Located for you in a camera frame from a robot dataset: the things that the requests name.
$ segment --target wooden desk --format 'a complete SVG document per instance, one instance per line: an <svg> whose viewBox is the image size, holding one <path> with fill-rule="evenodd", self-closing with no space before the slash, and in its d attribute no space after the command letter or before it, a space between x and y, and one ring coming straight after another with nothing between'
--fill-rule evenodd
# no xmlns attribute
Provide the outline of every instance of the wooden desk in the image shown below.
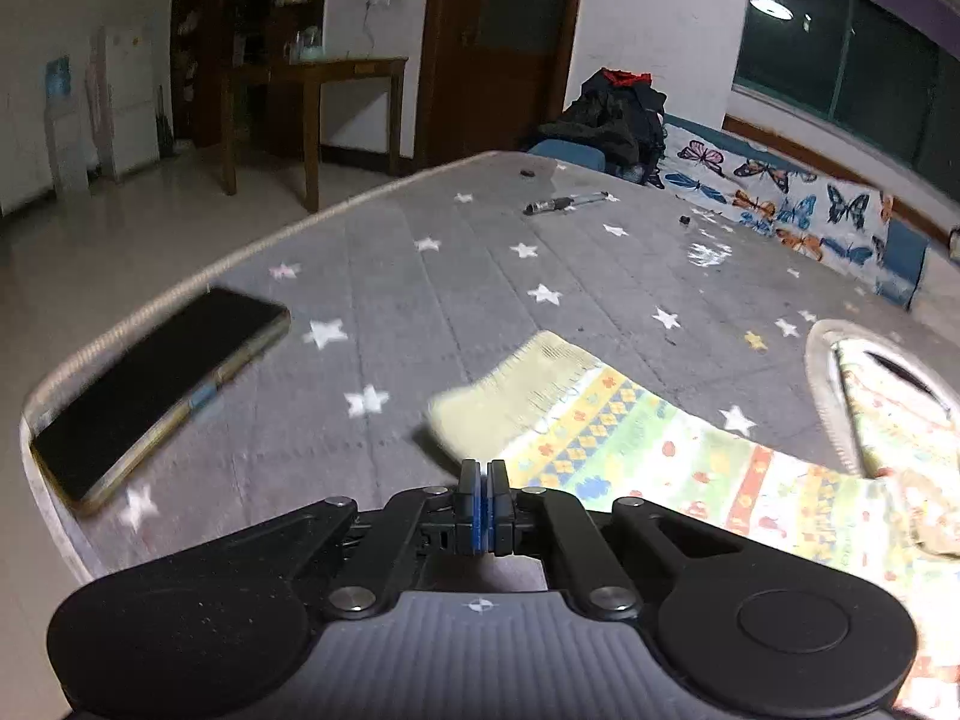
<svg viewBox="0 0 960 720"><path fill-rule="evenodd" d="M224 190L237 192L236 155L233 148L233 89L236 84L261 86L269 83L304 84L304 207L311 214L320 210L318 171L320 162L320 84L354 79L390 79L390 175L400 174L400 114L403 106L405 56L373 59L335 59L296 65L241 65L226 71L220 85L221 159Z"/></svg>

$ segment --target black circular cover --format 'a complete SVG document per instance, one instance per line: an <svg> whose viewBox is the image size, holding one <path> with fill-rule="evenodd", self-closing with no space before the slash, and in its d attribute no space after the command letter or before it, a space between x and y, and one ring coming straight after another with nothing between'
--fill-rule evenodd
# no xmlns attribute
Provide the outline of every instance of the black circular cover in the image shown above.
<svg viewBox="0 0 960 720"><path fill-rule="evenodd" d="M659 609L669 661L707 697L741 712L823 718L893 698L917 634L880 587L799 557L695 560Z"/></svg>
<svg viewBox="0 0 960 720"><path fill-rule="evenodd" d="M296 669L309 624L279 579L96 581L56 610L47 653L75 707L103 717L213 717Z"/></svg>

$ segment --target door frame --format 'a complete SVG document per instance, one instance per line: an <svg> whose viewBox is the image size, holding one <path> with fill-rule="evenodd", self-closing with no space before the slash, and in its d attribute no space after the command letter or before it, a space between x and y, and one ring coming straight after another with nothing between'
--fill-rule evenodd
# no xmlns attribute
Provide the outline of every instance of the door frame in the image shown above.
<svg viewBox="0 0 960 720"><path fill-rule="evenodd" d="M560 20L560 37L557 41L557 60L550 81L547 97L547 116L555 119L563 111L566 84L573 57L573 38L577 29L580 0L566 0L563 18ZM427 164L428 134L433 110L434 82L437 78L437 59L440 53L440 22L443 15L443 0L426 0L424 14L424 39L421 45L419 86L416 93L416 127L414 132L414 162L418 170Z"/></svg>

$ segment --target tile floor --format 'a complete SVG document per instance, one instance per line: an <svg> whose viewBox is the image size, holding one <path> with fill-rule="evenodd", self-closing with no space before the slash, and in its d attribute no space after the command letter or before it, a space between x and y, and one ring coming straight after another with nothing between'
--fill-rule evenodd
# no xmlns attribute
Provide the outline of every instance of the tile floor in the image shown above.
<svg viewBox="0 0 960 720"><path fill-rule="evenodd" d="M194 152L90 199L51 203L0 225L0 717L54 720L66 702L47 664L47 621L74 581L35 509L20 464L28 391L77 348L162 290L306 215L299 165L241 156L238 194L214 152ZM389 178L320 166L326 204Z"/></svg>

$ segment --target smartphone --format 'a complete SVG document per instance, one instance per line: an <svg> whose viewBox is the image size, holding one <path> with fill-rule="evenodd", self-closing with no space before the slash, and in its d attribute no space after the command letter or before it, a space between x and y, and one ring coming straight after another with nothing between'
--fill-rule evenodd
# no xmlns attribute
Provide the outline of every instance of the smartphone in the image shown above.
<svg viewBox="0 0 960 720"><path fill-rule="evenodd" d="M290 312L212 287L104 370L32 440L64 503L91 514L190 413L290 327Z"/></svg>

